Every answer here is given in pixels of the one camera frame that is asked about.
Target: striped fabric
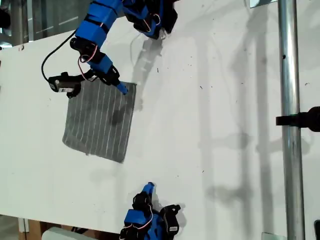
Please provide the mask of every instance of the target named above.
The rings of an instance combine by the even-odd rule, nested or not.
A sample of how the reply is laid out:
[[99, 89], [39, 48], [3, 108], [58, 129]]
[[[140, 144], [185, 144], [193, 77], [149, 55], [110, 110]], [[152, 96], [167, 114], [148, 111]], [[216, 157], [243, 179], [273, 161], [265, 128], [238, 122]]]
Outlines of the striped fabric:
[[62, 142], [87, 155], [122, 163], [136, 98], [136, 85], [125, 85], [127, 95], [98, 79], [82, 82], [80, 94], [69, 100]]

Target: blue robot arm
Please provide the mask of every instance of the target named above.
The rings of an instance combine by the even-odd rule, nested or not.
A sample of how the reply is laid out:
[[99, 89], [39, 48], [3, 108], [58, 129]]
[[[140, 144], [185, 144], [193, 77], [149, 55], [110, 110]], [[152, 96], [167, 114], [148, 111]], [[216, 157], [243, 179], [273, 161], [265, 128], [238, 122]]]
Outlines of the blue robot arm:
[[155, 185], [149, 182], [141, 193], [133, 198], [133, 209], [127, 212], [120, 240], [172, 240], [179, 232], [176, 218], [179, 205], [164, 207], [160, 212], [153, 209], [152, 193]]
[[110, 58], [100, 52], [107, 34], [122, 10], [122, 0], [95, 0], [90, 4], [88, 14], [75, 32], [70, 46], [80, 52], [80, 56], [90, 65], [100, 80], [115, 86], [127, 94], [126, 86], [119, 81], [119, 72]]
[[[113, 85], [124, 95], [127, 94], [128, 90], [119, 81], [120, 74], [113, 62], [100, 51], [109, 30], [122, 11], [135, 29], [152, 39], [159, 38], [161, 29], [171, 33], [178, 17], [173, 0], [94, 0], [79, 28], [51, 52], [41, 65], [43, 77], [54, 92], [67, 92], [68, 98], [76, 97], [81, 91], [81, 81], [96, 76], [104, 84]], [[90, 70], [86, 73], [81, 71], [78, 76], [69, 76], [67, 72], [63, 72], [47, 79], [44, 74], [45, 62], [69, 39], [71, 48], [80, 53], [78, 62], [88, 63]]]

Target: silver pipe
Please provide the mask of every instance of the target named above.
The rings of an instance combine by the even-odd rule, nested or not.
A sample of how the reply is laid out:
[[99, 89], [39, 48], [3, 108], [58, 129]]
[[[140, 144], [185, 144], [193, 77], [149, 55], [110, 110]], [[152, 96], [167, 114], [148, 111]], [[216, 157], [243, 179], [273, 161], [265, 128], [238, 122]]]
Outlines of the silver pipe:
[[[282, 116], [300, 112], [296, 0], [278, 0]], [[288, 240], [305, 240], [301, 131], [282, 127]]]

